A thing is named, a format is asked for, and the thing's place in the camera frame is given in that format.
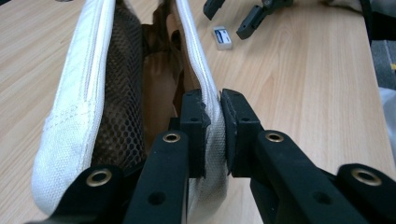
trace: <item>white fabric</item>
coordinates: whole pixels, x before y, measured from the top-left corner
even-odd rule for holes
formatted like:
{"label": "white fabric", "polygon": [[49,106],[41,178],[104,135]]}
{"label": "white fabric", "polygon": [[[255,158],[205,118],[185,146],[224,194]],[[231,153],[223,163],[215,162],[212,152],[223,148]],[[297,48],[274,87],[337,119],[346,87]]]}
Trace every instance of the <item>white fabric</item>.
{"label": "white fabric", "polygon": [[55,102],[35,157],[35,203],[51,214],[76,177],[91,165],[104,103],[113,0],[88,0],[67,52]]}
{"label": "white fabric", "polygon": [[[114,6],[114,0],[87,0],[67,53],[32,178],[35,203],[48,215],[68,186],[91,165],[103,111]],[[191,65],[202,87],[205,112],[211,120],[206,130],[206,177],[190,180],[189,222],[193,223],[216,212],[226,195],[225,124],[188,1],[177,1],[177,9]]]}
{"label": "white fabric", "polygon": [[393,159],[396,163],[396,91],[379,88],[385,120],[387,121],[390,146],[393,151]]}
{"label": "white fabric", "polygon": [[189,222],[202,222],[215,213],[227,192],[225,161],[225,123],[215,82],[207,65],[204,51],[191,15],[188,0],[177,0],[187,51],[192,69],[201,85],[205,112],[211,124],[206,130],[206,177],[190,180]]}

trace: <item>black plastic part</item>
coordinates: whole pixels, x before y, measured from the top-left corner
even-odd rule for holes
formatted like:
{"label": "black plastic part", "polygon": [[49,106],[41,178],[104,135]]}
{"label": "black plastic part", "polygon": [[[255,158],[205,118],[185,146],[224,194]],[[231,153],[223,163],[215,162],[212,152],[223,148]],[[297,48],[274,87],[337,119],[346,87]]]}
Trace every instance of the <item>black plastic part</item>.
{"label": "black plastic part", "polygon": [[243,94],[223,89],[221,107],[226,126],[226,155],[233,177],[251,177],[252,149],[262,130],[259,119]]}
{"label": "black plastic part", "polygon": [[[100,182],[109,176],[108,182],[101,186],[88,185],[89,176]],[[55,212],[44,221],[30,223],[120,223],[121,201],[125,198],[122,190],[123,172],[111,165],[99,165],[82,172],[67,189]]]}
{"label": "black plastic part", "polygon": [[204,4],[204,14],[212,20],[223,3],[224,0],[207,0]]}
{"label": "black plastic part", "polygon": [[242,24],[239,26],[238,31],[236,31],[239,38],[249,38],[267,15],[271,15],[275,10],[281,7],[290,7],[293,4],[293,0],[272,0],[265,2],[269,3],[264,4],[263,7],[254,6],[249,14],[247,14]]}
{"label": "black plastic part", "polygon": [[262,171],[254,179],[268,178],[279,205],[274,214],[274,203],[260,203],[268,195],[252,190],[264,223],[368,223],[358,210],[344,197],[295,143],[284,133],[259,133],[255,154]]}
{"label": "black plastic part", "polygon": [[190,178],[205,176],[205,136],[210,118],[202,103],[201,90],[188,91],[183,95],[180,130],[189,141]]}
{"label": "black plastic part", "polygon": [[264,20],[265,16],[266,13],[261,7],[254,6],[247,14],[247,17],[242,21],[242,24],[239,26],[236,34],[241,39],[249,38],[262,23],[262,20]]}
{"label": "black plastic part", "polygon": [[343,165],[335,178],[337,187],[371,223],[396,223],[396,183],[361,164]]}
{"label": "black plastic part", "polygon": [[186,223],[188,145],[183,132],[157,135],[123,223]]}
{"label": "black plastic part", "polygon": [[276,196],[276,192],[254,178],[250,180],[250,189],[252,194],[256,195],[254,201],[264,223],[276,223],[276,214],[279,207],[279,198]]}

